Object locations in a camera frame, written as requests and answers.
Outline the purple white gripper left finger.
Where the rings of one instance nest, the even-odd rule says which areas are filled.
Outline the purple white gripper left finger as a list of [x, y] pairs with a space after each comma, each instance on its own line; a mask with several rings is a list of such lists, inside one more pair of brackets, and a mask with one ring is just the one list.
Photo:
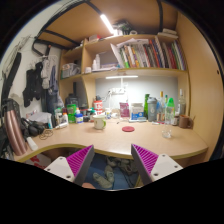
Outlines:
[[68, 157], [59, 156], [45, 171], [82, 186], [94, 155], [94, 146], [90, 145]]

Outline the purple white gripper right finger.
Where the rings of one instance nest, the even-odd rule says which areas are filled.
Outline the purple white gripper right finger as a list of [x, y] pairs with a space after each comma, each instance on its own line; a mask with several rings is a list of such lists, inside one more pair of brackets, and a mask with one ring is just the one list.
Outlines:
[[131, 154], [144, 185], [182, 169], [182, 166], [167, 154], [157, 155], [135, 144], [131, 145]]

